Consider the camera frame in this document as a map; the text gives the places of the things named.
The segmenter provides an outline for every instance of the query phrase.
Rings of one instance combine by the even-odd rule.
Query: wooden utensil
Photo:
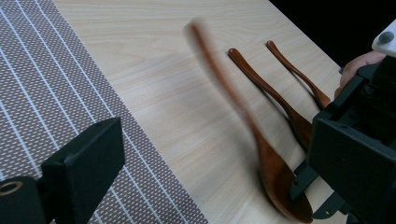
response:
[[[284,216],[299,222],[311,223],[313,220],[311,217],[312,207],[306,195],[301,195],[295,201],[290,199],[290,184],[295,177],[293,171],[264,139],[253,117],[233,91],[230,83],[226,81],[224,74],[219,69],[220,67],[224,67],[219,66],[219,62],[216,62],[212,57],[206,43],[207,40],[205,41],[203,37],[204,30],[200,23],[193,20],[187,28],[191,29],[192,37],[203,53],[204,60],[209,66],[209,70],[218,80],[222,88],[228,93],[234,105],[236,105],[239,115],[254,135],[260,156],[262,183],[271,202]]]
[[[253,70],[237,49],[229,49],[228,56],[262,92],[268,92],[283,107],[289,117],[289,124],[297,141],[303,147],[305,152],[307,152],[309,142],[311,141],[312,123],[303,118],[303,116],[294,110],[293,107],[291,107],[276,90],[265,82],[264,79],[262,79],[262,77]]]
[[[282,55],[274,41],[268,40],[265,43],[265,46],[289,71],[300,77],[308,85],[308,87],[314,93],[314,100],[320,110],[324,109],[331,102],[330,98],[323,91],[321,91],[308,77],[306,77],[300,70],[294,67],[294,65]]]

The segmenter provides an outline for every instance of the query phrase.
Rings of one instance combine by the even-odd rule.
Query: wooden table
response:
[[[269,203],[247,126],[191,48],[185,26],[205,20],[229,78],[263,135],[291,169],[304,159],[281,107],[228,58],[238,49],[303,117],[318,113],[307,90],[264,46],[281,52],[331,98],[339,66],[269,1],[55,0],[121,100],[210,223],[293,223]],[[314,211],[332,193],[320,178]],[[337,213],[314,223],[346,223]]]

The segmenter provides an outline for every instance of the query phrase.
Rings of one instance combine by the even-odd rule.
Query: human hand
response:
[[[340,78],[340,87],[335,90],[334,98],[340,94],[347,83],[356,75],[360,67],[368,64],[379,63],[385,58],[385,56],[387,55],[372,50],[347,63]]]

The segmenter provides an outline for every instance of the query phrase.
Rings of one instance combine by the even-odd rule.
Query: dark background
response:
[[[396,19],[393,0],[270,2],[341,67],[371,51],[375,37]]]

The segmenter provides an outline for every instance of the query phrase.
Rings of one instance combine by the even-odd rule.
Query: gray woven placemat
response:
[[[126,164],[90,223],[207,223],[52,1],[0,1],[0,83],[0,181],[38,179],[57,149],[121,117]]]

